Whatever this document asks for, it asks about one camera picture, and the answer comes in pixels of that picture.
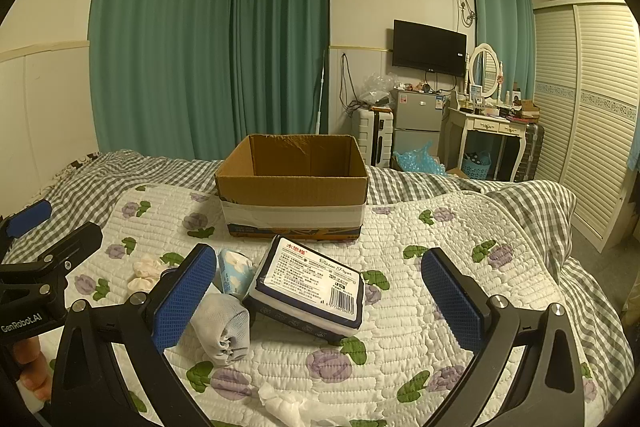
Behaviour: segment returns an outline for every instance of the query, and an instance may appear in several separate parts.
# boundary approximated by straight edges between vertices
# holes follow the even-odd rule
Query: vanity table
[[[498,171],[500,170],[502,154],[504,153],[504,144],[507,137],[517,136],[520,139],[520,148],[518,149],[518,156],[516,157],[516,161],[513,165],[510,178],[510,181],[514,181],[527,144],[527,141],[525,140],[525,133],[527,130],[526,123],[512,122],[506,118],[494,118],[491,116],[483,116],[481,114],[471,114],[450,108],[449,121],[445,127],[445,158],[449,158],[451,150],[450,147],[452,146],[453,126],[462,127],[462,137],[460,139],[460,146],[458,149],[458,169],[462,168],[462,158],[465,155],[466,134],[469,131],[499,134],[502,136],[500,152],[498,153],[498,161],[496,162],[494,169],[494,180],[497,178]]]

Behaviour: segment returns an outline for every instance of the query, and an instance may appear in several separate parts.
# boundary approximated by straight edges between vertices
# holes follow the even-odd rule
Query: green leaf print
[[[351,427],[386,427],[386,420],[349,420]]]
[[[209,373],[213,369],[213,363],[209,360],[203,360],[187,370],[187,380],[198,393],[204,393],[204,390],[211,383]]]
[[[98,279],[98,284],[95,287],[94,301],[104,299],[111,290],[109,288],[109,281],[107,279]]]
[[[142,214],[144,214],[150,208],[151,203],[149,203],[148,201],[140,201],[140,206],[138,208],[138,211],[136,212],[136,217],[142,216]]]
[[[366,270],[362,272],[362,278],[367,284],[374,284],[381,290],[389,289],[389,281],[386,280],[385,275],[379,270]]]
[[[356,365],[367,362],[367,348],[356,337],[346,337],[340,341],[340,345],[342,346],[340,352],[349,355]]]
[[[122,240],[122,244],[124,245],[124,250],[127,252],[127,255],[131,255],[131,252],[136,249],[136,240],[133,239],[133,237],[125,237]]]
[[[207,239],[211,234],[213,234],[215,229],[215,227],[209,227],[208,229],[190,230],[189,232],[187,232],[187,235],[200,239]]]
[[[160,258],[160,261],[172,267],[178,266],[178,264],[184,261],[184,257],[177,252],[167,252]]]
[[[129,394],[131,395],[131,399],[133,400],[133,405],[136,406],[136,409],[138,409],[138,412],[146,412],[145,403],[136,396],[136,393],[134,393],[133,391],[129,391]]]
[[[421,247],[420,245],[409,245],[402,252],[402,256],[405,259],[411,259],[412,257],[422,257],[422,254],[428,250],[427,247]]]
[[[235,423],[221,422],[219,420],[210,420],[210,422],[211,422],[211,425],[213,425],[213,427],[240,427]]]
[[[420,219],[420,221],[423,222],[425,225],[433,225],[434,223],[433,214],[431,214],[431,211],[428,208],[427,210],[423,210],[420,213],[420,216],[418,216],[418,219]]]
[[[398,389],[398,402],[413,402],[420,398],[420,391],[424,389],[424,384],[430,376],[431,373],[427,370],[415,375],[415,377]]]
[[[589,368],[589,364],[586,362],[582,362],[580,364],[580,373],[584,378],[593,378],[591,376],[591,369]]]
[[[482,259],[489,255],[489,250],[494,246],[495,241],[493,239],[484,241],[484,243],[480,243],[480,245],[475,245],[474,249],[471,251],[471,259],[474,260],[474,263],[480,263]]]

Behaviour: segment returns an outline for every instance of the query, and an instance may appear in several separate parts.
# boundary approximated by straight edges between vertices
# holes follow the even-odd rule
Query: blue basket
[[[485,180],[486,175],[491,168],[491,156],[487,151],[478,153],[478,157],[482,162],[482,165],[473,163],[471,160],[464,158],[462,160],[462,171],[469,176],[472,180]]]

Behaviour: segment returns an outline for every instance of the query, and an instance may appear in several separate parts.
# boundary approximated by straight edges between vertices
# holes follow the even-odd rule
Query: human hand
[[[47,360],[40,350],[37,337],[16,342],[13,347],[14,359],[23,365],[20,381],[23,386],[32,391],[39,400],[51,398],[51,375],[47,367]]]

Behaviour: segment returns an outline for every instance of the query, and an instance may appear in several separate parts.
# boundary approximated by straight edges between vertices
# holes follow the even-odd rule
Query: sliding wardrobe door
[[[579,4],[574,9],[579,100],[560,182],[577,195],[577,217],[606,239],[620,211],[636,124],[638,29],[621,4]]]
[[[560,181],[575,111],[577,37],[574,8],[536,10],[536,87],[545,139],[536,179]]]

